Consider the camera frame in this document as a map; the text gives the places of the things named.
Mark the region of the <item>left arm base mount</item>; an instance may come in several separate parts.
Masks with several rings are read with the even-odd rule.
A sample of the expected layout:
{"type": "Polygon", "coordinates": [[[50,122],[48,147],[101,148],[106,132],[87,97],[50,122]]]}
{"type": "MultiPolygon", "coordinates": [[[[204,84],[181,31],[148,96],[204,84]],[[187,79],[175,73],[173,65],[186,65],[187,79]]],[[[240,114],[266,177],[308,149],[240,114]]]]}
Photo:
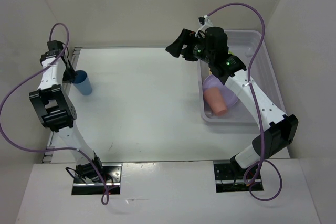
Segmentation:
{"type": "MultiPolygon", "coordinates": [[[[121,164],[103,164],[102,177],[107,184],[109,195],[119,195],[121,191],[121,164]]],[[[73,178],[72,195],[102,195],[105,188],[100,179],[93,182],[80,177],[77,170],[66,167],[67,173],[73,178]]]]}

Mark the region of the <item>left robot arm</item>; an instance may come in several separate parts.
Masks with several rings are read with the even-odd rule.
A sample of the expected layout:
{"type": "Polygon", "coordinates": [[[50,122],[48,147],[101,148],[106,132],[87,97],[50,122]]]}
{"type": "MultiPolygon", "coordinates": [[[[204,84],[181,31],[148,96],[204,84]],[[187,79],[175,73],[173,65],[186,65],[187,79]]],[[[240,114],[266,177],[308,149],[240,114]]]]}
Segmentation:
{"type": "Polygon", "coordinates": [[[64,83],[73,84],[82,95],[90,95],[92,87],[83,70],[75,71],[65,54],[56,63],[53,60],[65,49],[65,44],[52,40],[48,51],[40,58],[45,69],[36,91],[29,94],[35,112],[45,128],[56,133],[67,147],[71,147],[80,179],[98,182],[104,177],[104,168],[99,157],[84,141],[76,125],[77,112],[63,88],[64,83]]]}

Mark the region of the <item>purple plate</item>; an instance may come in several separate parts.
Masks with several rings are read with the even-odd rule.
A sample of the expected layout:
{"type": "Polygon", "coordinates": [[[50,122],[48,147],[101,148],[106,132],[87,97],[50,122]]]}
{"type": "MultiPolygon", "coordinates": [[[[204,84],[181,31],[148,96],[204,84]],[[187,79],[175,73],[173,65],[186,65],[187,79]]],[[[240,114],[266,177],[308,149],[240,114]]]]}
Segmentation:
{"type": "Polygon", "coordinates": [[[238,102],[239,98],[237,97],[237,95],[234,92],[232,92],[228,87],[223,85],[221,81],[213,74],[206,77],[202,84],[203,91],[212,87],[219,88],[227,108],[231,108],[238,102]]]}

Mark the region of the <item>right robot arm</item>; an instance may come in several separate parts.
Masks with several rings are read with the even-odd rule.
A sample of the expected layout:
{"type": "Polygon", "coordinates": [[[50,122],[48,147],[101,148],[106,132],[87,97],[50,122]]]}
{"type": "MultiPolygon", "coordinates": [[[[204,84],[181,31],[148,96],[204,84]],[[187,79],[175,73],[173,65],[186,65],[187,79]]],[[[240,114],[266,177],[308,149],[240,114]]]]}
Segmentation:
{"type": "Polygon", "coordinates": [[[257,122],[260,135],[230,160],[232,176],[243,178],[252,164],[272,157],[293,142],[298,119],[286,115],[266,96],[245,64],[229,52],[227,41],[220,27],[198,32],[183,29],[165,50],[175,58],[207,63],[211,73],[240,99],[257,122]]]}

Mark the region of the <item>blue cup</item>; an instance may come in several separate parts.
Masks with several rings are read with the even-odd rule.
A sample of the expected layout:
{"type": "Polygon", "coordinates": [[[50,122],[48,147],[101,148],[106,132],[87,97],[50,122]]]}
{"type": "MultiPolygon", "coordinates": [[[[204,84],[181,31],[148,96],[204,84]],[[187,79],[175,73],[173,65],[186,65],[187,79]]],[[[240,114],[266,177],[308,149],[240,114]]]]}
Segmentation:
{"type": "Polygon", "coordinates": [[[72,84],[82,95],[90,95],[92,93],[92,86],[88,74],[83,70],[77,70],[76,76],[72,84]]]}

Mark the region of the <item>red cup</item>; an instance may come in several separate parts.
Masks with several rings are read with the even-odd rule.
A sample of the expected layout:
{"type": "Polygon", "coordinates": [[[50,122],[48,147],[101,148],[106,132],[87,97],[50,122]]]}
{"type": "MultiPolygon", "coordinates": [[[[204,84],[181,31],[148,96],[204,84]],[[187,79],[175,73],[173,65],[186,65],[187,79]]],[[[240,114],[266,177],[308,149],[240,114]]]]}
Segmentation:
{"type": "Polygon", "coordinates": [[[203,96],[213,113],[217,116],[224,115],[228,109],[218,87],[211,87],[203,91],[203,96]]]}

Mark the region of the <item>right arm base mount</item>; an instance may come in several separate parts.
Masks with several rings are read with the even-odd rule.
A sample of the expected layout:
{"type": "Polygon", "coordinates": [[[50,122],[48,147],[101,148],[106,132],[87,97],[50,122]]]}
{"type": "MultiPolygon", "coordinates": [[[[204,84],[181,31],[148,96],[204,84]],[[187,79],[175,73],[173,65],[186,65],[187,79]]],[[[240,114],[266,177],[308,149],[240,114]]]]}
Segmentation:
{"type": "Polygon", "coordinates": [[[214,162],[214,177],[217,193],[249,191],[243,181],[243,173],[235,173],[229,161],[214,162]]]}

